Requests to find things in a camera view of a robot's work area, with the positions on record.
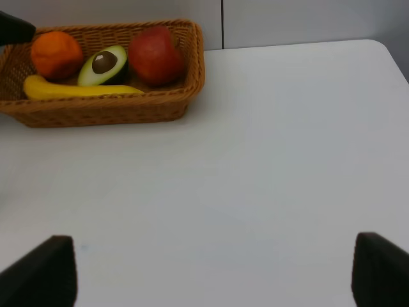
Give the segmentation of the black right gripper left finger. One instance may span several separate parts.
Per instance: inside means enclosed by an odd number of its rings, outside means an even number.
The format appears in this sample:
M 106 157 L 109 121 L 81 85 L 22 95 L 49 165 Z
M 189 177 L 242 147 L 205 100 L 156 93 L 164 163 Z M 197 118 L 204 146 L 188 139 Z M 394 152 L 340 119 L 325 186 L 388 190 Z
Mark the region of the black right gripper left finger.
M 74 306 L 73 239 L 54 235 L 1 271 L 1 306 Z

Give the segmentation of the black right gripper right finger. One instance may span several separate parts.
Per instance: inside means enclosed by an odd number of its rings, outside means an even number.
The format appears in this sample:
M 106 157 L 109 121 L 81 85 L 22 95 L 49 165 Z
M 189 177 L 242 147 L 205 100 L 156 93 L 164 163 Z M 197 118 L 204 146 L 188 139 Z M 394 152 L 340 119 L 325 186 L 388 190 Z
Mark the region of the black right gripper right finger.
M 359 233 L 351 291 L 360 307 L 407 307 L 408 252 L 375 232 Z

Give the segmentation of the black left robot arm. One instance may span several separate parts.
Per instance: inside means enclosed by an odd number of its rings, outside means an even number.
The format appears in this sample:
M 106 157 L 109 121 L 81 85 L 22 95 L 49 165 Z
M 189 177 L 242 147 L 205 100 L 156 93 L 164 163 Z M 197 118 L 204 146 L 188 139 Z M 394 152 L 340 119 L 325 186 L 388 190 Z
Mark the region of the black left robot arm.
M 36 33 L 36 27 L 25 20 L 0 11 L 0 46 L 29 43 Z

